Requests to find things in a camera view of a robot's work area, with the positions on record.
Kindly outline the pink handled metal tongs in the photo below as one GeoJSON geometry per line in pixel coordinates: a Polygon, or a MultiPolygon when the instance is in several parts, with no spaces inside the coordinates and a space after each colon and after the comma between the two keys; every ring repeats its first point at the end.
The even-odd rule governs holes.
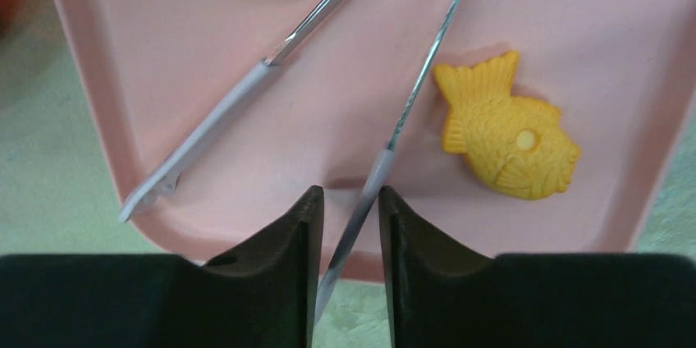
{"type": "MultiPolygon", "coordinates": [[[[128,222],[134,213],[147,208],[158,197],[175,192],[181,173],[208,150],[229,125],[232,118],[243,112],[245,106],[272,83],[279,66],[288,56],[331,14],[343,0],[320,0],[306,17],[263,60],[253,66],[242,79],[213,107],[210,113],[190,132],[174,151],[126,197],[119,213],[120,222],[128,222]]],[[[432,46],[424,59],[418,77],[410,91],[396,127],[380,154],[375,158],[371,171],[359,194],[355,208],[346,224],[327,271],[318,284],[314,306],[314,319],[319,321],[335,290],[347,259],[368,218],[378,192],[385,184],[396,160],[396,146],[401,137],[414,102],[425,81],[434,57],[441,46],[446,31],[460,0],[451,4],[439,27],[432,46]]]]}

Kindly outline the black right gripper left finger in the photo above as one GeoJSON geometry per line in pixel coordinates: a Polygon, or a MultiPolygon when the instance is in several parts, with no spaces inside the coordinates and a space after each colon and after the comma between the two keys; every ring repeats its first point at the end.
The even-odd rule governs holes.
{"type": "Polygon", "coordinates": [[[4,347],[308,347],[324,192],[197,265],[177,254],[1,258],[4,347]]]}

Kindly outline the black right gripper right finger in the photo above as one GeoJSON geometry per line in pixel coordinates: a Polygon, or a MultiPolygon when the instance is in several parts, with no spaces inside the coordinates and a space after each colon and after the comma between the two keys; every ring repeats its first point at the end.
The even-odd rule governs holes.
{"type": "Polygon", "coordinates": [[[695,263],[674,254],[489,258],[378,196],[395,347],[692,347],[695,263]]]}

